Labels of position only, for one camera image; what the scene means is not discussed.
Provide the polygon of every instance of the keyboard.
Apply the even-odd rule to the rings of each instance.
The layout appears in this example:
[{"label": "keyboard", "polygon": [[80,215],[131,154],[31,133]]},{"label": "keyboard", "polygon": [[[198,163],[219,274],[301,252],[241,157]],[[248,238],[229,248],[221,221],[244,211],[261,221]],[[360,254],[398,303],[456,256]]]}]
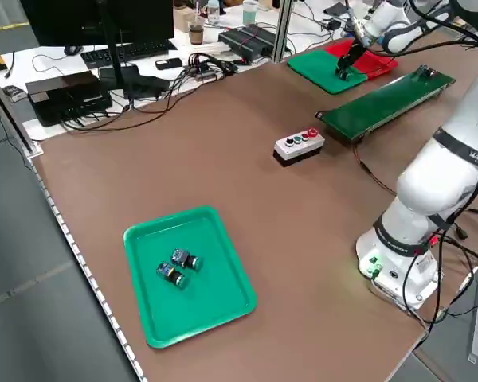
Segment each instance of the keyboard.
[{"label": "keyboard", "polygon": [[[134,42],[124,46],[117,46],[117,54],[119,55],[120,62],[128,62],[146,57],[162,56],[163,54],[167,54],[169,50],[177,50],[177,48],[175,48],[175,45],[168,40]],[[101,68],[103,66],[110,66],[112,64],[112,59],[108,49],[84,52],[81,53],[81,58],[89,69]]]}]

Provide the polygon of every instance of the computer mouse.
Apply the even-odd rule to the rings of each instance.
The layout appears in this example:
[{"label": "computer mouse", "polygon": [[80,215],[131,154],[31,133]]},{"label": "computer mouse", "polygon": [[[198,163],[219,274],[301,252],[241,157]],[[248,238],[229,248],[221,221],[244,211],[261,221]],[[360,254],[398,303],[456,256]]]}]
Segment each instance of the computer mouse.
[{"label": "computer mouse", "polygon": [[64,48],[64,54],[66,56],[75,56],[76,54],[81,53],[83,46],[66,46]]}]

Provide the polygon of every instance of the red mat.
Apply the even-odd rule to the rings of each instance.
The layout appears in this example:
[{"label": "red mat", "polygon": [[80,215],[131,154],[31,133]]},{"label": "red mat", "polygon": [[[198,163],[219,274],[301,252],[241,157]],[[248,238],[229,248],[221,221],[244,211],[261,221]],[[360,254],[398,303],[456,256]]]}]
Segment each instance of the red mat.
[{"label": "red mat", "polygon": [[[349,48],[352,45],[352,39],[340,41],[336,44],[329,45],[325,48],[325,51],[332,54],[335,57],[341,57],[347,54]],[[379,77],[390,70],[398,66],[398,62],[389,57],[376,56],[371,52],[365,52],[359,60],[353,65],[360,72],[366,74],[368,79]]]}]

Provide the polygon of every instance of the phone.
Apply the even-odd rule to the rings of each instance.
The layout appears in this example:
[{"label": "phone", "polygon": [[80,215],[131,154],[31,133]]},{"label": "phone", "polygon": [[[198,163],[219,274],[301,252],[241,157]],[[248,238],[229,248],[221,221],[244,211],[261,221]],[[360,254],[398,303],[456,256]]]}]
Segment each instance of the phone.
[{"label": "phone", "polygon": [[156,68],[158,70],[180,68],[182,66],[182,61],[180,58],[169,58],[167,60],[157,60]]}]

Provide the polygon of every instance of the brown table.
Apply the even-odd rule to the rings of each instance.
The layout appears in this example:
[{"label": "brown table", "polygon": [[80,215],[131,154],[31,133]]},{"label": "brown table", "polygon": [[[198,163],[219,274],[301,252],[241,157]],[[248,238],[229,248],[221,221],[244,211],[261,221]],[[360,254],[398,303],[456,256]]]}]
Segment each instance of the brown table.
[{"label": "brown table", "polygon": [[[394,187],[478,73],[478,52],[457,46],[400,63],[390,75],[337,96],[286,64],[265,64],[199,89],[144,127],[43,142],[45,154],[34,164],[149,380],[380,381],[412,349],[421,327],[369,291],[354,250],[391,196],[325,131],[320,155],[288,168],[272,158],[277,139],[323,128],[317,111],[426,63],[457,78],[456,84],[359,147],[363,161]],[[128,113],[109,126],[147,118]],[[228,325],[151,349],[136,309],[123,232],[199,205],[219,211],[258,306]],[[478,217],[461,222],[471,236],[468,245],[478,251]],[[466,271],[455,255],[448,250],[445,257],[445,301]],[[294,274],[294,263],[308,264],[304,277]],[[422,313],[430,317],[432,310],[429,301]]]}]

